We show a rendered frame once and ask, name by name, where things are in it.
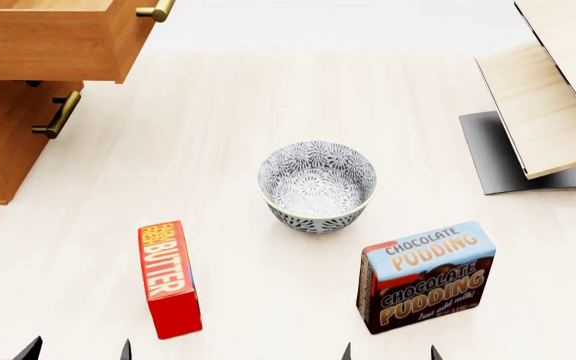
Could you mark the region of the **light wood tiered rack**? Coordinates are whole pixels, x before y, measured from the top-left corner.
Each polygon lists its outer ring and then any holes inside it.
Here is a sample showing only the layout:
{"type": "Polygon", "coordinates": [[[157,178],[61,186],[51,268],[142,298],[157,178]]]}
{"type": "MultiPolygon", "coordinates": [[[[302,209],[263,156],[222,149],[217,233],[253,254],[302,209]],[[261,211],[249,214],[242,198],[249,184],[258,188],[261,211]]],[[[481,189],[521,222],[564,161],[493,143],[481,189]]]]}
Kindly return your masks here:
{"type": "Polygon", "coordinates": [[[513,0],[533,38],[476,60],[527,179],[576,167],[576,0],[513,0]]]}

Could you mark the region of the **patterned grey white bowl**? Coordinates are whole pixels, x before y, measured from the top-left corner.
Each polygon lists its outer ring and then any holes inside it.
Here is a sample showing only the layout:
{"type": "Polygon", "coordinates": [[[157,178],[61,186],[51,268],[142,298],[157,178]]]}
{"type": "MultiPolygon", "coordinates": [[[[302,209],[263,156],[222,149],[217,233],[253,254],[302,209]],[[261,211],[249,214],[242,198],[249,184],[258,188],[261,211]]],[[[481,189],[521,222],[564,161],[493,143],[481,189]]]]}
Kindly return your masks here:
{"type": "Polygon", "coordinates": [[[259,167],[257,185],[282,224],[320,235],[359,218],[375,195],[377,173],[368,158],[349,146],[308,140],[271,152],[259,167]]]}

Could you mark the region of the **chocolate pudding box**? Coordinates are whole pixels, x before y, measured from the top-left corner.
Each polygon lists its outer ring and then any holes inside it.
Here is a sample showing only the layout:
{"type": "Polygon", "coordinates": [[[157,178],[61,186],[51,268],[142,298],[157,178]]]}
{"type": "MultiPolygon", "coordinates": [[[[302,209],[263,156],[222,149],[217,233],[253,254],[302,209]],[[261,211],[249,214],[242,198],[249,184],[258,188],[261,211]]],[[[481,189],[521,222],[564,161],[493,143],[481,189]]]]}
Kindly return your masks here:
{"type": "Polygon", "coordinates": [[[475,308],[496,246],[466,221],[362,250],[356,306],[372,335],[475,308]]]}

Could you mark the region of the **red butter box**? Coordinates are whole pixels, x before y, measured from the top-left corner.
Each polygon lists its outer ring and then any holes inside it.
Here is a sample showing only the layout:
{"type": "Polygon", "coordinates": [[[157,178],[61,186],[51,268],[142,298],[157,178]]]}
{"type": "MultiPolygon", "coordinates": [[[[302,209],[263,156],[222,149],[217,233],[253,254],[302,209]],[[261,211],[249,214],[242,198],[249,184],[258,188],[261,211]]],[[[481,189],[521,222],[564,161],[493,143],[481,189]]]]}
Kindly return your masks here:
{"type": "Polygon", "coordinates": [[[182,223],[139,228],[138,246],[146,302],[157,337],[165,340],[201,331],[201,310],[182,223]]]}

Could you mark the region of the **open wooden drawer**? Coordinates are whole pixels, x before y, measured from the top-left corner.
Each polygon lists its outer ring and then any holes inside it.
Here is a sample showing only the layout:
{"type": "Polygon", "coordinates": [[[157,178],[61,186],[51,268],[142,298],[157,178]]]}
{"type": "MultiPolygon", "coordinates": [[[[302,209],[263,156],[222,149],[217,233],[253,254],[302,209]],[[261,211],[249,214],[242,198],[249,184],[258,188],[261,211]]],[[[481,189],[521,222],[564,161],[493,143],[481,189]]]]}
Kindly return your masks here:
{"type": "Polygon", "coordinates": [[[0,0],[0,80],[123,83],[158,0],[0,0]]]}

